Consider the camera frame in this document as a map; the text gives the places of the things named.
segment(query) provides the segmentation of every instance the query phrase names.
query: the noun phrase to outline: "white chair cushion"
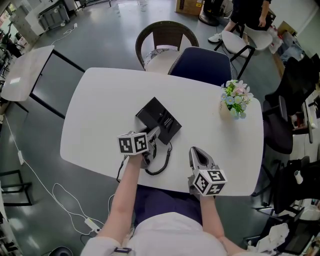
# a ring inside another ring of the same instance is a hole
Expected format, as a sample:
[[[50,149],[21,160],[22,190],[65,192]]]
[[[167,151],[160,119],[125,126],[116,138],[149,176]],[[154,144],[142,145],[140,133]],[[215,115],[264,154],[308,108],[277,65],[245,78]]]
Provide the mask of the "white chair cushion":
[[[263,51],[272,44],[272,36],[263,30],[254,30],[245,26],[244,32],[252,39],[255,44],[256,51]]]
[[[168,74],[180,52],[175,49],[161,48],[150,52],[144,59],[144,69],[148,72]]]
[[[222,40],[228,52],[233,54],[237,54],[247,45],[241,37],[229,31],[222,31]],[[243,58],[248,58],[249,53],[249,50],[246,49],[240,54],[240,56]]]

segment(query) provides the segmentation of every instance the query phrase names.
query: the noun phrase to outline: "cardboard box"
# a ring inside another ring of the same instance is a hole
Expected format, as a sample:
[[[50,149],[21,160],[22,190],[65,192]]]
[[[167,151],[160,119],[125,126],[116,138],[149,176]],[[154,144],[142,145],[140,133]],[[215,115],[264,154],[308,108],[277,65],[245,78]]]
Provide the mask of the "cardboard box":
[[[176,0],[175,11],[182,14],[199,16],[203,0]]]
[[[288,31],[291,35],[297,34],[297,31],[295,31],[288,23],[282,21],[282,23],[278,27],[278,35],[282,36],[286,31]]]

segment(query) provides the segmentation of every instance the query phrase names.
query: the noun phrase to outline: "person's lap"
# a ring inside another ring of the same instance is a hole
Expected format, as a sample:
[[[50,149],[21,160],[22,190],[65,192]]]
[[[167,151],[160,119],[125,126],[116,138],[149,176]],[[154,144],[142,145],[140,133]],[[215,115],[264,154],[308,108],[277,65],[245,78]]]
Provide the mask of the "person's lap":
[[[134,226],[153,216],[175,212],[202,225],[200,202],[187,193],[138,185],[134,203]]]

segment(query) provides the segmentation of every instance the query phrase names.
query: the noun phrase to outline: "small white table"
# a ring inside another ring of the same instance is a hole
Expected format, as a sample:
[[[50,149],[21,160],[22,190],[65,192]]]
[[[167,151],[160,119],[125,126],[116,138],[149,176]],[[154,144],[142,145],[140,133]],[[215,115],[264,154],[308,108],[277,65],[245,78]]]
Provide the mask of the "small white table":
[[[1,97],[17,103],[26,101],[30,96],[36,102],[64,119],[65,116],[63,114],[33,94],[36,83],[52,54],[58,56],[82,72],[85,72],[85,70],[54,50],[54,47],[54,45],[50,45],[34,49],[16,59],[12,67],[10,67],[10,72],[5,79]],[[28,112],[28,110],[19,103],[17,103],[17,105]]]
[[[61,136],[61,157],[91,171],[116,177],[123,155],[117,135],[144,127],[135,115],[156,97],[182,128],[172,138],[169,164],[161,174],[141,170],[138,183],[189,193],[192,175],[189,150],[210,154],[225,171],[223,196],[248,196],[256,187],[263,156],[260,103],[252,99],[246,119],[222,121],[218,106],[221,88],[154,72],[90,68],[81,78],[69,104]],[[157,155],[149,170],[165,163],[168,146],[157,140]]]

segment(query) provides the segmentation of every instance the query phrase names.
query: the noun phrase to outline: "white sneaker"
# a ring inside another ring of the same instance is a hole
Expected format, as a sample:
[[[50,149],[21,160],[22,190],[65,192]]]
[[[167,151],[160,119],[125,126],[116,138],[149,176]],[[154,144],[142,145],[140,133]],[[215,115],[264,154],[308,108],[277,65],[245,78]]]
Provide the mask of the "white sneaker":
[[[222,40],[222,33],[215,34],[214,36],[211,36],[208,38],[208,41],[211,43],[218,43]]]

